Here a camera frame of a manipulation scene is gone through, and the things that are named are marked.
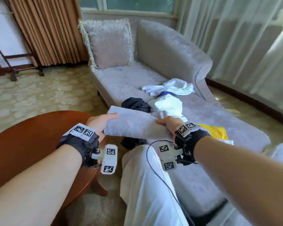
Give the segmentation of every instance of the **table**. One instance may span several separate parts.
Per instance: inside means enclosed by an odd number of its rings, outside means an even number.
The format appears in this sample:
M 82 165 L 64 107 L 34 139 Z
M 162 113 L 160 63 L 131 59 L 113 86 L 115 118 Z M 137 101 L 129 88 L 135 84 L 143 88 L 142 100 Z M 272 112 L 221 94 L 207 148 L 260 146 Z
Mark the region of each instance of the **table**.
M 61 136 L 77 123 L 85 124 L 91 114 L 55 111 L 22 121 L 0 133 L 0 187 L 34 163 L 51 154 Z M 100 168 L 81 167 L 61 208 L 93 187 L 107 196 L 97 181 Z

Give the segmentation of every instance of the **brown curtain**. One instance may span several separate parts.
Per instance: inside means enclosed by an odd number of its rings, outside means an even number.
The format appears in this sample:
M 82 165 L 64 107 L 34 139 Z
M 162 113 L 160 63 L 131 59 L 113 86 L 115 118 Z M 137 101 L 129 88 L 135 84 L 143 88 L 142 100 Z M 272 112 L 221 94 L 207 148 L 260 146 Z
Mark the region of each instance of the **brown curtain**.
M 43 66 L 88 60 L 78 30 L 78 0 L 8 0 L 21 30 Z

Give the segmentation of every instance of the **hand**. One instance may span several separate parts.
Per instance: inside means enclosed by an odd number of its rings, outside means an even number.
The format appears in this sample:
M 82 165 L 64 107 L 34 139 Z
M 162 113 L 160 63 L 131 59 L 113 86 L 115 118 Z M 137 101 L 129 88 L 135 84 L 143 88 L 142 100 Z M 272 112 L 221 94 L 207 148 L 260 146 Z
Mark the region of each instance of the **hand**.
M 101 142 L 105 137 L 103 130 L 107 126 L 107 122 L 117 117 L 118 117 L 117 113 L 103 114 L 96 117 L 90 117 L 87 120 L 86 125 L 95 130 L 95 133 L 100 137 L 99 142 Z
M 167 128 L 169 129 L 169 131 L 173 134 L 173 142 L 175 143 L 175 131 L 176 131 L 176 128 L 183 124 L 183 121 L 179 118 L 175 118 L 175 117 L 172 117 L 172 116 L 168 116 L 164 119 L 157 119 L 156 120 L 156 123 L 158 124 L 166 124 Z

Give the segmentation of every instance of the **white sheer curtain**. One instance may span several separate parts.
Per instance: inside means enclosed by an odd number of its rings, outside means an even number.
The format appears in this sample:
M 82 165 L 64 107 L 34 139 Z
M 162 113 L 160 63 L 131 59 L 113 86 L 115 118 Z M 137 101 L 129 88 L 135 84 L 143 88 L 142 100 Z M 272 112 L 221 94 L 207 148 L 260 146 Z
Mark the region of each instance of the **white sheer curtain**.
M 283 0 L 182 0 L 186 39 L 213 60 L 208 77 L 283 110 Z

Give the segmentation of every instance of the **white pants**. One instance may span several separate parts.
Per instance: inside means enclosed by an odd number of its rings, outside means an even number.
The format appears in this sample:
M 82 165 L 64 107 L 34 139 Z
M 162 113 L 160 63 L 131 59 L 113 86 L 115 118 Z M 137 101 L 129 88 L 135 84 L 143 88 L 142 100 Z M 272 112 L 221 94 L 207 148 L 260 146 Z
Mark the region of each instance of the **white pants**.
M 172 193 L 150 168 L 146 158 L 148 147 L 140 145 L 122 159 L 120 196 L 127 204 L 124 226 L 188 225 Z M 176 197 L 170 177 L 163 171 L 153 147 L 148 150 L 148 160 Z

